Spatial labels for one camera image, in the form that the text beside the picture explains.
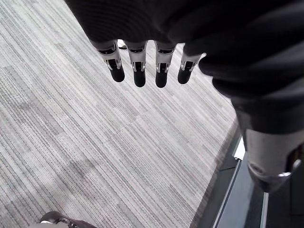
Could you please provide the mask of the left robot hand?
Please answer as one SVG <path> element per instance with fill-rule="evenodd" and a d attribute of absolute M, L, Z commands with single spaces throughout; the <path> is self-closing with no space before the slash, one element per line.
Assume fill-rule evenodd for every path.
<path fill-rule="evenodd" d="M 183 43 L 237 114 L 253 181 L 280 188 L 304 150 L 301 0 L 68 0 L 87 37 Z"/>

